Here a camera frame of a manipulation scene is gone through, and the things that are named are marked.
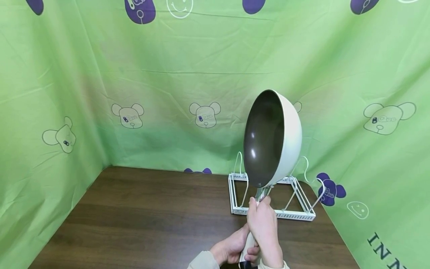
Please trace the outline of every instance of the black handle end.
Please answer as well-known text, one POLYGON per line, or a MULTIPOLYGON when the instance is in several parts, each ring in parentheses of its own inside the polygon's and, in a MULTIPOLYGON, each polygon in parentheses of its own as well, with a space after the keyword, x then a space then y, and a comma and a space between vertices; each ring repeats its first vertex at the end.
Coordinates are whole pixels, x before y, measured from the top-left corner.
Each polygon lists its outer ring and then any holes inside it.
POLYGON ((244 261, 239 263, 240 269, 257 269, 257 267, 252 267, 250 261, 244 261))

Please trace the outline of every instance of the purple bear print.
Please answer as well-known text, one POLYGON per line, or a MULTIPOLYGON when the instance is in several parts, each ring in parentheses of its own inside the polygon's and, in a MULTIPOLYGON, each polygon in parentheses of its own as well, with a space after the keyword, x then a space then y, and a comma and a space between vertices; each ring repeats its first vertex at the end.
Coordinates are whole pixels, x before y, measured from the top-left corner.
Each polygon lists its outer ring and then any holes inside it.
MULTIPOLYGON (((321 203, 328 207, 332 207, 335 205, 335 198, 344 198, 347 196, 347 192, 342 185, 336 185, 333 180, 326 173, 319 173, 317 176, 322 182, 324 182, 324 186, 326 187, 326 191, 324 195, 321 197, 321 203)), ((318 190, 318 197, 323 192, 323 187, 318 190)))
POLYGON ((356 15, 368 12, 376 6, 379 0, 351 0, 351 11, 356 15))
POLYGON ((255 14, 260 11, 266 0, 242 0, 243 10, 248 14, 255 14))
POLYGON ((43 12, 43 0, 26 0, 31 10, 36 15, 41 15, 43 12))
POLYGON ((187 169, 184 170, 184 172, 188 172, 188 173, 200 173, 200 174, 212 174, 212 171, 209 168, 205 168, 203 170, 203 172, 198 172, 198 171, 193 172, 190 168, 187 168, 187 169))
POLYGON ((137 24, 147 24, 155 19, 153 0, 124 0, 129 18, 137 24))

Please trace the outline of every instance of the cartoon print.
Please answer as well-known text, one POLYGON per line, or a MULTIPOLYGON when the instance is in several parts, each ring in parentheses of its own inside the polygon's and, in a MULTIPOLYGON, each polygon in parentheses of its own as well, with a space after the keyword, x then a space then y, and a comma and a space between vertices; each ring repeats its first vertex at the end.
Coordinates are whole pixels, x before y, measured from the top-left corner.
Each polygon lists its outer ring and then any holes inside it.
POLYGON ((187 173, 200 173, 200 174, 212 174, 212 171, 209 168, 205 168, 203 170, 203 172, 198 172, 198 171, 193 172, 190 168, 187 168, 187 169, 184 170, 184 172, 187 172, 187 173))
POLYGON ((143 125, 140 116, 145 113, 145 110, 139 104, 134 104, 130 108, 122 108, 120 105, 113 104, 112 113, 120 117, 121 124, 125 128, 137 129, 143 125))
POLYGON ((415 2, 417 2, 418 0, 399 0, 399 2, 400 3, 403 3, 403 4, 410 4, 410 3, 415 3, 415 2))
POLYGON ((409 102, 386 107, 381 104, 371 104, 364 110, 364 116, 370 118, 364 124, 364 129, 381 135, 392 134, 399 122, 412 117, 416 110, 415 104, 409 102))
POLYGON ((42 140, 48 145, 60 144, 65 153, 71 153, 76 142, 76 136, 72 133, 72 120, 64 118, 64 126, 57 130, 47 130, 42 134, 42 140))
POLYGON ((242 0, 243 10, 252 15, 260 11, 266 0, 242 0))
MULTIPOLYGON (((342 185, 336 185, 336 183, 330 179, 329 175, 326 173, 319 173, 317 176, 322 182, 324 182, 324 186, 326 187, 326 191, 324 195, 321 197, 321 203, 332 207, 335 205, 335 198, 344 198, 347 196, 347 192, 342 185)), ((318 190, 318 197, 323 192, 323 186, 318 190)))
POLYGON ((177 19, 186 18, 193 10, 194 0, 166 0, 167 9, 177 19))
POLYGON ((379 0, 351 0, 351 11, 356 15, 368 12, 376 6, 379 0))
POLYGON ((365 220, 369 216, 369 208, 362 202, 349 202, 347 208, 360 220, 365 220))
POLYGON ((147 24, 155 19, 153 0, 124 0, 129 18, 137 24, 147 24))
POLYGON ((221 106, 213 102, 210 106, 190 105, 190 113, 196 115, 196 125, 201 128, 212 128, 216 125, 215 115, 221 112, 221 106))
POLYGON ((25 0, 27 4, 30 6, 31 10, 36 15, 41 15, 43 12, 43 0, 25 0))
POLYGON ((296 109, 297 113, 301 111, 302 104, 300 102, 295 102, 293 106, 296 109))

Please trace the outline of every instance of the left hand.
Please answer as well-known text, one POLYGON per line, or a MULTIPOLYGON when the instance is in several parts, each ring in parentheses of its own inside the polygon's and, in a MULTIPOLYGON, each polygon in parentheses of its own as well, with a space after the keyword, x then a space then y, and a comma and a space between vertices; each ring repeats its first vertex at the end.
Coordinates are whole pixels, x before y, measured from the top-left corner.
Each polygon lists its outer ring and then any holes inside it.
MULTIPOLYGON (((224 263, 238 263, 240 254, 245 247, 246 237, 249 234, 248 224, 245 224, 242 228, 235 231, 228 238, 223 241, 216 243, 210 250, 218 265, 221 266, 224 263)), ((255 243, 255 247, 248 249, 248 254, 245 255, 245 260, 250 261, 255 266, 258 259, 258 253, 260 247, 255 243)))

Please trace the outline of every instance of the wooden table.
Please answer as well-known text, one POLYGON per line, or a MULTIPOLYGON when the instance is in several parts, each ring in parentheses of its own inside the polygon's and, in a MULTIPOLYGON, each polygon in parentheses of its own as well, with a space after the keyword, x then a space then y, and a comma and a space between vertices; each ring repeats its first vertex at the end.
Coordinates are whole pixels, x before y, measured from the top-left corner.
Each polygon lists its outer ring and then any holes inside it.
MULTIPOLYGON (((236 187, 241 201, 246 184, 236 187)), ((310 187, 302 187, 314 201, 310 187)), ((290 186, 277 185, 272 206, 285 206, 291 193, 290 186)), ((250 188, 247 196, 254 194, 250 188)), ((30 268, 185 269, 245 222, 230 213, 227 176, 110 167, 30 268)), ((358 268, 321 204, 313 222, 278 220, 278 230, 291 269, 358 268)))

